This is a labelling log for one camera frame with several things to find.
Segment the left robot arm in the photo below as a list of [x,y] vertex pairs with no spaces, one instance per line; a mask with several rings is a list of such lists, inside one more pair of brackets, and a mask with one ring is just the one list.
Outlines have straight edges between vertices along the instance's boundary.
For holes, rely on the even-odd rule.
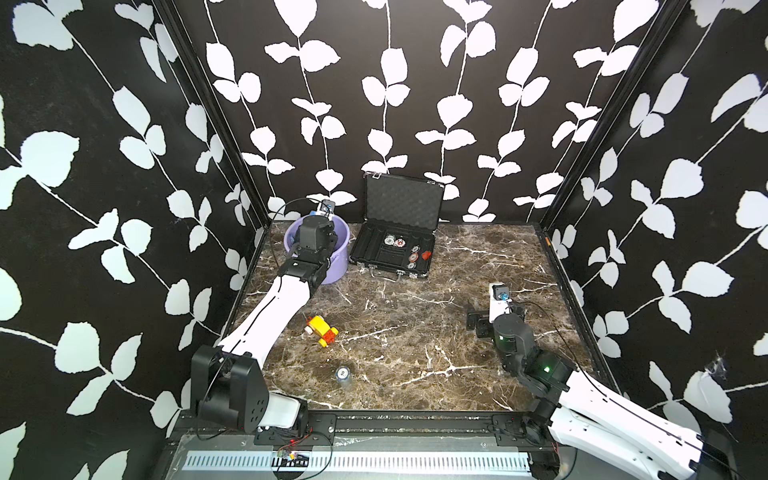
[[335,214],[308,215],[264,298],[232,333],[191,359],[190,405],[200,422],[253,433],[291,429],[302,406],[268,390],[262,367],[294,315],[325,280],[338,250]]

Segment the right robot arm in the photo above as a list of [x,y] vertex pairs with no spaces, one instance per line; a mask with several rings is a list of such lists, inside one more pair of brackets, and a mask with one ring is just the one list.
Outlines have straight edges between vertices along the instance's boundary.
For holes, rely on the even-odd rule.
[[466,314],[466,327],[492,342],[502,368],[534,397],[518,431],[586,452],[637,479],[736,479],[727,440],[679,426],[601,384],[569,358],[538,346],[525,310],[492,299]]

